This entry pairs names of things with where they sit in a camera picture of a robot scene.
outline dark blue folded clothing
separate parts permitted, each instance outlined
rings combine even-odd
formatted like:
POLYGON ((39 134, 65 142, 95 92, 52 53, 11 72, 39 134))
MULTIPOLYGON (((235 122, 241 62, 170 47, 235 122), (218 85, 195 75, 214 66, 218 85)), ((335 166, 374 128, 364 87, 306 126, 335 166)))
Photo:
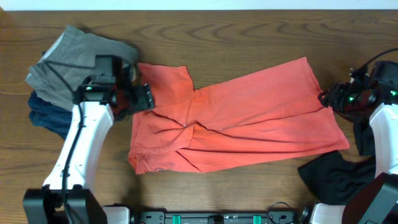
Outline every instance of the dark blue folded clothing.
POLYGON ((61 138, 67 138, 72 120, 72 112, 44 101, 37 97, 35 91, 30 94, 27 104, 32 109, 29 118, 34 126, 45 127, 59 134, 61 138))

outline folded gray clothing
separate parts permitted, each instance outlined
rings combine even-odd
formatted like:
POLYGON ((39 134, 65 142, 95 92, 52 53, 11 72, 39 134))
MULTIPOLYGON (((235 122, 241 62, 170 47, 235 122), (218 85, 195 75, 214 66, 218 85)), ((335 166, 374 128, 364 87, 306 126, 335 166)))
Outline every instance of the folded gray clothing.
MULTIPOLYGON (((127 65, 136 63, 138 60, 137 49, 123 42, 98 37, 94 34, 86 34, 72 26, 67 26, 62 36, 39 63, 30 67, 26 82, 36 90, 37 96, 41 99, 71 111, 73 108, 72 94, 48 66, 41 62, 49 60, 93 68, 96 55, 118 56, 123 58, 127 65)), ((74 90, 93 72, 84 68, 70 68, 54 64, 51 66, 74 90)))

